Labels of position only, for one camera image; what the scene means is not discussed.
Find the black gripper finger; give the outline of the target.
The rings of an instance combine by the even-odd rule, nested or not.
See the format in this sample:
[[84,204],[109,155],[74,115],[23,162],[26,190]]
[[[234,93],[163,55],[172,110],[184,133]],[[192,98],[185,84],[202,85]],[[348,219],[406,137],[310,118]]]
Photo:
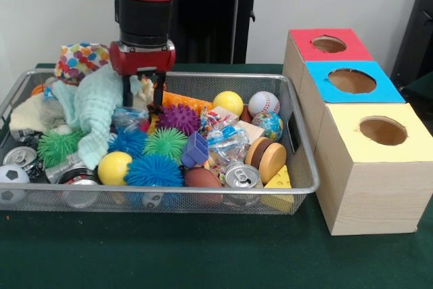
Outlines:
[[122,77],[122,89],[123,89],[123,106],[133,105],[133,94],[131,93],[131,77],[124,75]]
[[156,86],[154,88],[154,106],[156,108],[159,108],[162,105],[165,80],[165,72],[156,74]]

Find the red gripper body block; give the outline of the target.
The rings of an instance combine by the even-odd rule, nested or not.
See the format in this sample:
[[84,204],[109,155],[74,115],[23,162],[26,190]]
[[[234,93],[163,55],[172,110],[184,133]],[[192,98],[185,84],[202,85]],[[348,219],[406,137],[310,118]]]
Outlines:
[[162,47],[144,48],[112,41],[109,46],[110,61],[120,76],[132,76],[146,71],[165,73],[175,63],[175,45],[168,40]]

